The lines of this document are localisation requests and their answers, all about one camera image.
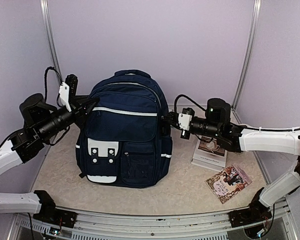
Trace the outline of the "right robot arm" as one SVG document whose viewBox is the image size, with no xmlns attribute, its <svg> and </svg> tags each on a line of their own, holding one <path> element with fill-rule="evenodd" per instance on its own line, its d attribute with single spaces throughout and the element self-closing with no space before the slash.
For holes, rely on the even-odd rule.
<svg viewBox="0 0 300 240">
<path fill-rule="evenodd" d="M 229 212 L 229 221 L 234 228 L 273 218 L 275 203 L 300 187 L 300 126 L 264 128 L 232 123 L 232 107 L 220 98 L 209 99 L 201 110 L 204 117 L 196 116 L 192 108 L 178 112 L 174 106 L 165 110 L 161 119 L 180 130 L 185 139 L 204 136 L 228 152 L 254 153 L 268 184 L 256 192 L 246 208 Z"/>
</svg>

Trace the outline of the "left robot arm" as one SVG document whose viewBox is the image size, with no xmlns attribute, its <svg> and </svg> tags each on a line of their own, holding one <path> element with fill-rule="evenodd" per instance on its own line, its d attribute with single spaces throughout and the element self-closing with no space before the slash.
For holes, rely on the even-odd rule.
<svg viewBox="0 0 300 240">
<path fill-rule="evenodd" d="M 24 125 L 8 135 L 0 144 L 0 176 L 25 164 L 46 146 L 59 132 L 68 132 L 72 124 L 83 127 L 89 113 L 100 101 L 99 97 L 72 96 L 68 106 L 56 108 L 46 103 L 41 93 L 29 96 L 20 104 Z M 45 190 L 29 193 L 0 192 L 0 214 L 29 213 L 35 219 L 59 222 L 60 211 Z"/>
</svg>

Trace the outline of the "navy blue backpack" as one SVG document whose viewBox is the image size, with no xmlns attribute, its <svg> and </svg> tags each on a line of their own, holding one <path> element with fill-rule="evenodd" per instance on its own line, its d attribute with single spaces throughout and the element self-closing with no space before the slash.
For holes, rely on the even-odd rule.
<svg viewBox="0 0 300 240">
<path fill-rule="evenodd" d="M 117 71 L 89 94 L 98 98 L 80 130 L 80 177 L 125 188 L 154 186 L 169 171 L 173 150 L 169 107 L 159 84 L 141 70 Z"/>
</svg>

